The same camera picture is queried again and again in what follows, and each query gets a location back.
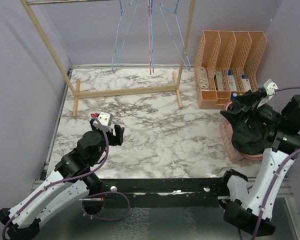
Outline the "blue hanger of black shirt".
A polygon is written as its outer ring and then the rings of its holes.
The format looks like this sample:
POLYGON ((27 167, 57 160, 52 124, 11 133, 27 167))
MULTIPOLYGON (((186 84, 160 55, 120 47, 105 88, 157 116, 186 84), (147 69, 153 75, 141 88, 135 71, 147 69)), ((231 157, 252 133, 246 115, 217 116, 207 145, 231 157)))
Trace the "blue hanger of black shirt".
POLYGON ((111 58, 111 71, 116 73, 123 51, 125 48, 126 41, 138 8, 137 0, 120 0, 119 1, 119 10, 120 18, 116 28, 115 41, 114 41, 114 50, 111 58))

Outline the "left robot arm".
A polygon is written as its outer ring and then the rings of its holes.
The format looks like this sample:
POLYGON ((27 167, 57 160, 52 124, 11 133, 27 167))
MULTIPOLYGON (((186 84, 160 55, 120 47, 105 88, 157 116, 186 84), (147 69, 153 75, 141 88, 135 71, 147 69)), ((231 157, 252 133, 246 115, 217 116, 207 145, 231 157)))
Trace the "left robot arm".
POLYGON ((125 129, 117 124, 111 127, 111 120, 99 115, 92 116, 90 126, 39 187, 14 207, 0 210, 2 239, 32 240, 47 221, 70 204, 102 193, 103 183, 91 168, 100 169, 109 148, 123 144, 125 129))

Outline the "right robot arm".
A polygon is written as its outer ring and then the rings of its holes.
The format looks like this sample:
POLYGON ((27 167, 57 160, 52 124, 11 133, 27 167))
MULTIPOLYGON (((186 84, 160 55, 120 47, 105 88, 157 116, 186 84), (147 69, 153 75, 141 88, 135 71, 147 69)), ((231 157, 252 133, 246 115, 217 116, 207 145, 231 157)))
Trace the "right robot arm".
POLYGON ((262 103, 260 92, 235 97, 221 115, 230 123, 232 146, 242 154, 262 155, 251 187, 245 175, 228 170, 220 191, 229 196, 223 204, 224 220, 253 239, 275 232, 273 207, 285 175, 300 153, 300 94, 281 112, 262 103))

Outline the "blue wire hanger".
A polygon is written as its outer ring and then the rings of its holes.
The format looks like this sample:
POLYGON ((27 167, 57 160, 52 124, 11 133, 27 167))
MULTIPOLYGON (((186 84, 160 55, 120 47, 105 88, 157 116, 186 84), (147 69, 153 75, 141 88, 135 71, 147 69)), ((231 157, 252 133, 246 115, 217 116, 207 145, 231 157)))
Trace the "blue wire hanger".
POLYGON ((184 36, 178 18, 179 0, 175 1, 173 7, 168 7, 163 1, 159 3, 159 10, 166 26, 170 39, 176 49, 180 61, 186 70, 190 70, 191 63, 187 54, 184 36))
POLYGON ((154 30, 153 30, 153 0, 149 1, 149 18, 150 18, 150 56, 151 56, 151 73, 154 74, 154 30))

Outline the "black pinstripe shirt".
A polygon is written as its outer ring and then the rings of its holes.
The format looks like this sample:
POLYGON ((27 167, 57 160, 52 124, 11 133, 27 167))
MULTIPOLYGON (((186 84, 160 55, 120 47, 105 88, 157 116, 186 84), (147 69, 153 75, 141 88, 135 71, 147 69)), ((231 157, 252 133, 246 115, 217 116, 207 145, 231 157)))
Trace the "black pinstripe shirt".
POLYGON ((260 92, 247 91, 232 99, 230 108, 221 110, 220 114, 230 123, 233 134, 231 143, 242 154, 261 154, 266 146, 264 134, 267 127, 254 115, 251 109, 261 101, 260 92))

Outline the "pink wire hanger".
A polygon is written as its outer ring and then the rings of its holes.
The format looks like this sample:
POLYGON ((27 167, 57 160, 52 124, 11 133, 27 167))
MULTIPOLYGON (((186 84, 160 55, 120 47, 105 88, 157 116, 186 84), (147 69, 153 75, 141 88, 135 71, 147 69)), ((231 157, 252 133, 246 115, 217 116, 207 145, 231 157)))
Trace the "pink wire hanger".
POLYGON ((152 74, 152 55, 151 55, 151 11, 150 11, 151 1, 147 1, 148 8, 148 55, 149 55, 149 74, 152 74))

